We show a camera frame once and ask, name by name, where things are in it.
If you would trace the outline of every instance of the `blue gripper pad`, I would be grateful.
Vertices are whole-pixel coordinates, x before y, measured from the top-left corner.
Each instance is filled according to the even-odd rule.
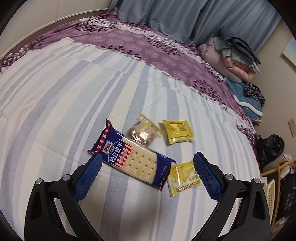
[[[219,203],[222,198],[221,183],[199,153],[195,153],[193,157],[193,166],[211,199]]]
[[[102,156],[97,154],[78,178],[77,182],[75,183],[73,195],[76,203],[82,199],[85,199],[89,189],[91,188],[97,174],[102,167],[102,162]]]

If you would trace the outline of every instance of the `metal screw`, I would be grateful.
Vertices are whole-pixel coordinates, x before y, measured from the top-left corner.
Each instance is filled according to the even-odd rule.
[[[64,181],[68,181],[70,179],[70,175],[66,174],[62,178]]]
[[[40,184],[40,183],[42,183],[42,179],[41,179],[41,178],[38,178],[38,179],[36,180],[35,183],[36,183],[36,184]]]
[[[256,183],[261,183],[261,181],[260,181],[259,178],[254,178],[254,182],[256,182]]]
[[[229,181],[233,179],[233,176],[231,174],[226,174],[225,177]]]

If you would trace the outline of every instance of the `white wall panel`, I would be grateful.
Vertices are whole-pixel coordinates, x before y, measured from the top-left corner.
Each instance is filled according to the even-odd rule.
[[[59,0],[57,20],[71,17],[76,14],[90,12],[94,0]]]
[[[0,36],[0,56],[34,32],[55,22],[59,0],[27,0]]]
[[[22,40],[55,21],[85,12],[108,9],[111,1],[27,0],[0,35],[0,58]]]
[[[112,0],[94,0],[93,11],[109,8]]]

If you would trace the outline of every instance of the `wooden stick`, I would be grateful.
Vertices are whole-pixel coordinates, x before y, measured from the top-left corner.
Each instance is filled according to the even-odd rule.
[[[288,165],[292,164],[292,163],[295,162],[295,161],[296,161],[296,157],[293,158],[292,160],[287,161],[287,162],[285,162],[284,164],[280,165],[279,168],[277,167],[277,168],[271,169],[271,170],[269,170],[269,171],[267,171],[267,172],[263,172],[263,173],[261,173],[261,176],[262,176],[262,177],[266,177],[266,176],[268,176],[268,175],[270,175],[270,174],[273,174],[273,173],[277,172],[277,170],[280,171],[280,170],[282,170],[283,168],[287,167]]]

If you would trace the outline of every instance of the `striped bedsheet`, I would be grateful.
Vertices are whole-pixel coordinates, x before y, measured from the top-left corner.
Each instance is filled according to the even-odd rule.
[[[90,158],[87,150],[106,119],[125,132],[140,113],[155,123],[189,121],[195,142],[166,146],[158,138],[151,146],[177,163],[201,151],[237,179],[259,177],[252,147],[237,129],[244,122],[232,110],[139,59],[65,38],[29,52],[0,75],[0,208],[20,237],[34,181],[73,173]],[[166,184],[159,192],[103,164],[79,205],[107,241],[180,241],[196,235],[216,201],[203,185],[170,198]],[[58,201],[57,207],[73,233]]]

